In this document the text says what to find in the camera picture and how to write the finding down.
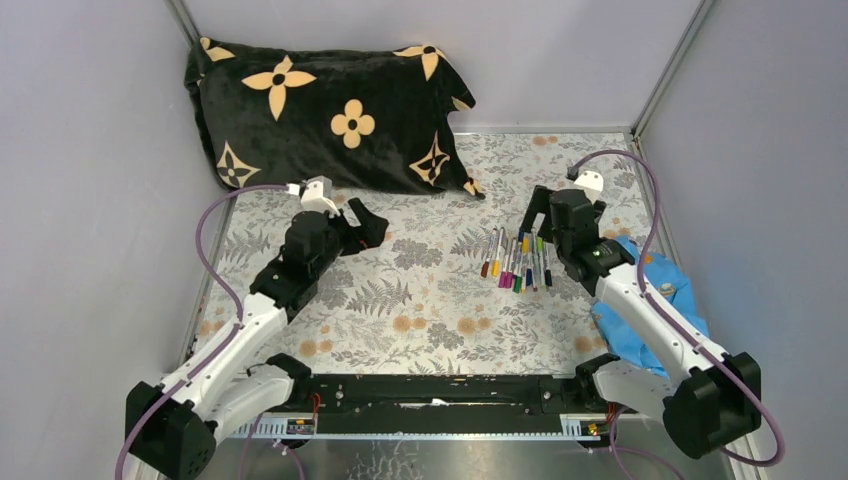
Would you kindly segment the magenta cap marker pen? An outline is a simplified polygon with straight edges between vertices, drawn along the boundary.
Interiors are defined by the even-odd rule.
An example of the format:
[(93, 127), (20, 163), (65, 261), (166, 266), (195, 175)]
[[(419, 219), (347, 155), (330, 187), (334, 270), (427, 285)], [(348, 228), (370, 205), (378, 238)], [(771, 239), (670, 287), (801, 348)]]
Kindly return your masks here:
[(514, 244), (515, 244), (515, 239), (513, 237), (510, 237), (508, 239), (507, 243), (506, 243), (504, 260), (501, 264), (501, 269), (500, 269), (498, 287), (502, 288), (502, 289), (510, 287), (510, 281), (511, 281), (511, 278), (512, 278), (511, 268), (512, 268), (512, 257), (513, 257), (513, 252), (514, 252)]

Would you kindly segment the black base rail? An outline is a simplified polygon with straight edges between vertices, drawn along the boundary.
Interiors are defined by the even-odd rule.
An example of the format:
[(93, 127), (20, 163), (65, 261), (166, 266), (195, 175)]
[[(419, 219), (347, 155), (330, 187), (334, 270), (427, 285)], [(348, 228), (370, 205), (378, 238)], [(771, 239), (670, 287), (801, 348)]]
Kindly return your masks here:
[(572, 376), (319, 374), (287, 354), (266, 360), (294, 381), (273, 412), (292, 419), (295, 436), (579, 437), (609, 404), (591, 384), (605, 353)]

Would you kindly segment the floral table mat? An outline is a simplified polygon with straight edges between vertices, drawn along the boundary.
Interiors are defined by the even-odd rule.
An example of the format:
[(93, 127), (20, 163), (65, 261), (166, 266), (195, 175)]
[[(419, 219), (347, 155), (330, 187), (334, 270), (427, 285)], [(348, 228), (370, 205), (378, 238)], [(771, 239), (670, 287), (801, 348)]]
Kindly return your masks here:
[(337, 190), (388, 219), (383, 244), (337, 260), (316, 297), (246, 359), (295, 357), (317, 373), (566, 374), (604, 353), (591, 298), (560, 268), (548, 289), (515, 293), (480, 270), (492, 230), (515, 235), (532, 190), (566, 184), (583, 157), (605, 180), (609, 238), (643, 241), (647, 194), (623, 157), (625, 133), (460, 134), (456, 148), (485, 196)]

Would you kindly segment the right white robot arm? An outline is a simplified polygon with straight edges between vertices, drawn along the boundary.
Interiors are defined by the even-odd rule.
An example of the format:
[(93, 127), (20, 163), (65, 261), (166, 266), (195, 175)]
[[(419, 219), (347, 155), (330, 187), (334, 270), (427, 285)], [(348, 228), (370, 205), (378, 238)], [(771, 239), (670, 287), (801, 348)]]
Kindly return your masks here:
[(648, 282), (635, 256), (600, 236), (604, 208), (581, 189), (538, 185), (520, 230), (528, 232), (541, 216), (541, 239), (552, 245), (567, 276), (611, 307), (666, 374), (658, 376), (617, 354), (601, 355), (575, 369), (577, 405), (589, 412), (608, 403), (627, 406), (661, 422), (678, 449), (693, 459), (759, 429), (758, 363), (747, 353), (727, 353), (692, 326)]

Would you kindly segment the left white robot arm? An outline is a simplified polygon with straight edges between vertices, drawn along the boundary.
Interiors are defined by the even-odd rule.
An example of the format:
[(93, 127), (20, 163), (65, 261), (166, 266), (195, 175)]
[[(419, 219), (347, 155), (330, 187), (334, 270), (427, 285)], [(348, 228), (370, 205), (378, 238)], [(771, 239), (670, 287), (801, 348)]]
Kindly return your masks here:
[(357, 198), (348, 205), (357, 225), (328, 209), (297, 213), (277, 256), (236, 301), (235, 317), (158, 385), (139, 382), (129, 392), (116, 478), (133, 455), (169, 479), (195, 479), (221, 441), (250, 419), (273, 406), (296, 411), (307, 404), (308, 381), (279, 367), (263, 366), (250, 380), (233, 379), (314, 298), (320, 277), (337, 258), (383, 243), (388, 220)]

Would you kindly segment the black pillow with beige flowers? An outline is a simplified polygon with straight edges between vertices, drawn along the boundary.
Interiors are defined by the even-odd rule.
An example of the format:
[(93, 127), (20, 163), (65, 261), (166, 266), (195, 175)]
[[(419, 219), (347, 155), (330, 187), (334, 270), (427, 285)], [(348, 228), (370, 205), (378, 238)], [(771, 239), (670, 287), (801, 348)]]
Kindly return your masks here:
[(449, 124), (476, 101), (435, 45), (292, 51), (202, 37), (184, 85), (226, 189), (325, 176), (383, 193), (483, 196)]

